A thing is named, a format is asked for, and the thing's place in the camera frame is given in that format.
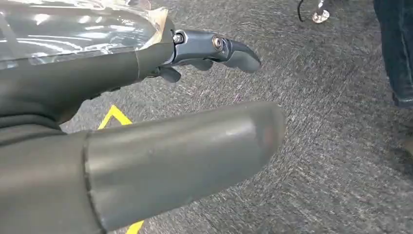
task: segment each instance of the black cable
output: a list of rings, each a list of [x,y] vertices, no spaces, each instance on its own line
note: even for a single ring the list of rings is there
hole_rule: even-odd
[[[301,22],[304,22],[304,20],[302,20],[302,18],[301,18],[301,12],[300,12],[301,4],[302,4],[303,2],[304,2],[304,0],[300,0],[300,2],[298,3],[298,6],[297,6],[298,19],[299,19]]]

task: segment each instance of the metal stand base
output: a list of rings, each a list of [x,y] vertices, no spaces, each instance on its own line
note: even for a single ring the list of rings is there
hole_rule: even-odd
[[[330,17],[330,13],[326,10],[323,10],[323,13],[319,15],[317,12],[313,14],[313,22],[314,23],[323,23]]]

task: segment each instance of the person's leg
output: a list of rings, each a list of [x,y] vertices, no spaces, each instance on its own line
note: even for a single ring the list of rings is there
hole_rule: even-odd
[[[413,107],[413,0],[375,0],[382,52],[396,106]],[[413,155],[413,139],[405,149]]]

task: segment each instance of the protective plastic film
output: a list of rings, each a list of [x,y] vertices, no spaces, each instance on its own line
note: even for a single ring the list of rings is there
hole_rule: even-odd
[[[168,10],[124,0],[0,1],[0,70],[141,50],[159,43]]]

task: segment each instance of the yellow tape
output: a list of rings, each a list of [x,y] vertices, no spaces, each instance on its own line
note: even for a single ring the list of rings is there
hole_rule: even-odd
[[[128,117],[126,117],[115,105],[112,105],[111,109],[109,110],[105,118],[103,118],[102,122],[100,123],[98,129],[104,128],[109,123],[109,120],[111,120],[112,117],[117,119],[117,121],[119,121],[120,124],[122,125],[128,125],[132,123],[132,121],[130,121]],[[126,232],[126,234],[138,234],[142,225],[143,225],[143,221],[132,224],[128,228],[128,231]]]

